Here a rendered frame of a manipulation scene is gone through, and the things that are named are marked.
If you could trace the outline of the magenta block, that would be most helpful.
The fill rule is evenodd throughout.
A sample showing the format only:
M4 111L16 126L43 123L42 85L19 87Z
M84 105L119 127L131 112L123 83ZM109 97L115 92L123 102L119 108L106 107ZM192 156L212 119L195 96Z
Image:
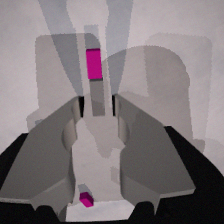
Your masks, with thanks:
M86 206L92 207L94 206L94 199L89 195L88 192L80 193L79 200Z
M102 78L100 48L86 50L88 79Z

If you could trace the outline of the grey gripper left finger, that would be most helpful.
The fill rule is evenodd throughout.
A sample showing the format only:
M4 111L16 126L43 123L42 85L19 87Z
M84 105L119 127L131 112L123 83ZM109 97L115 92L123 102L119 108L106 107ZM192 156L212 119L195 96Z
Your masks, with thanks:
M71 147L84 102L73 97L0 154L0 224L34 221L41 205L66 222L76 184Z

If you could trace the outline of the grey rod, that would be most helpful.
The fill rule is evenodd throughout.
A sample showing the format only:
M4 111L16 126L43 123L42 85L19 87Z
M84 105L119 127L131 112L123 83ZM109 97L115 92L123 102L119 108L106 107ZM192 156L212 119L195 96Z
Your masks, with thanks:
M94 116L105 116L104 88L102 78L90 79L92 113Z

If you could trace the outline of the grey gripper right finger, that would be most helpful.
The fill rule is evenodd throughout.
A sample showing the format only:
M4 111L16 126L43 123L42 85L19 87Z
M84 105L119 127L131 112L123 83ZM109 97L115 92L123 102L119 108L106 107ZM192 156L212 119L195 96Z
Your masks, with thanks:
M196 224L224 224L224 176L172 126L165 126L120 96L112 95L118 119L122 197L134 207L149 201L155 217Z

